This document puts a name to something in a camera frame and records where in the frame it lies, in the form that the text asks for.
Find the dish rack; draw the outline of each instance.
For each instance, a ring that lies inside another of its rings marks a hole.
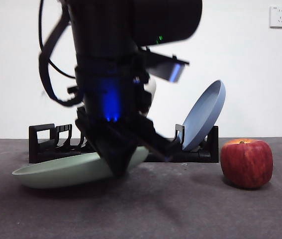
[[[38,139],[38,132],[49,130],[49,139],[42,141]],[[62,142],[60,133],[68,132],[68,138]],[[180,140],[184,142],[185,126],[181,124],[175,125],[175,137],[170,140]],[[85,137],[80,136],[78,144],[71,144],[72,125],[41,124],[29,126],[29,163],[40,163],[57,158],[64,158],[84,153],[92,153],[95,150],[91,147]],[[145,162],[163,162],[153,153],[149,153]],[[214,126],[207,135],[207,139],[203,140],[199,146],[193,151],[182,151],[174,154],[171,163],[218,163],[218,126]]]

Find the gray tabletop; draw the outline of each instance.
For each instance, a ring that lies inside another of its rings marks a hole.
[[[263,140],[274,174],[258,190],[199,163],[142,163],[119,180],[34,190],[11,175],[28,141],[0,140],[0,239],[282,239],[282,138]]]

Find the electrical outlet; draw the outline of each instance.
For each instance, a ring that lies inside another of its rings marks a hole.
[[[270,27],[282,28],[282,6],[270,7]]]

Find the apple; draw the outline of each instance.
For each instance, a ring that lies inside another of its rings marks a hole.
[[[242,188],[259,188],[268,183],[274,166],[269,145],[255,139],[234,139],[225,143],[220,165],[224,176]]]

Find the blue light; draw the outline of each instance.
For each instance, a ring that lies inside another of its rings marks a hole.
[[[108,122],[117,122],[121,115],[121,99],[118,88],[119,85],[116,79],[104,81],[103,89],[105,89],[106,93],[102,96],[102,111]]]
[[[176,65],[174,66],[173,72],[172,72],[171,77],[170,77],[170,80],[169,80],[170,82],[175,82],[176,77],[177,77],[177,75],[178,75],[178,73],[179,73],[180,68],[181,68],[181,65],[180,65],[180,64],[176,64]]]

